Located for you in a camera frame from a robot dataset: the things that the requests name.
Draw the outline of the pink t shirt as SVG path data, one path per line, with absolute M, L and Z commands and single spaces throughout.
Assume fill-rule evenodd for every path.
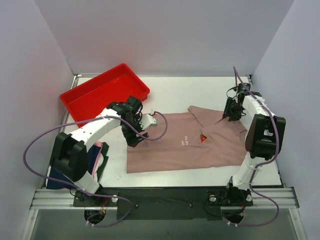
M 127 148 L 128 174 L 239 166 L 247 154 L 247 129 L 239 120 L 223 118 L 222 111 L 191 105 L 187 112 L 155 119 L 149 136 L 164 136 Z

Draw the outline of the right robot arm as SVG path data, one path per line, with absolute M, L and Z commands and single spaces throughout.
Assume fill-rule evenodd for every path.
M 231 88 L 234 96 L 227 96 L 222 117 L 229 122 L 250 116 L 251 123 L 245 137 L 246 156 L 238 172 L 223 192 L 223 199 L 229 205 L 241 199 L 240 191 L 250 189 L 253 179 L 263 165 L 272 163 L 281 151 L 286 119 L 275 115 L 265 104 L 259 92 L 251 92 L 249 83 L 236 84 Z

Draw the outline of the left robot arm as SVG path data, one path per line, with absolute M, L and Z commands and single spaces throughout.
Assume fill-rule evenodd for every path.
M 103 193 L 98 190 L 100 184 L 88 171 L 88 150 L 104 135 L 121 126 L 126 143 L 136 147 L 147 133 L 143 131 L 142 102 L 130 96 L 125 102 L 112 102 L 98 115 L 81 128 L 66 134 L 59 133 L 54 141 L 50 166 L 67 177 L 77 188 L 84 190 L 85 200 L 91 206 L 98 206 L 103 200 Z

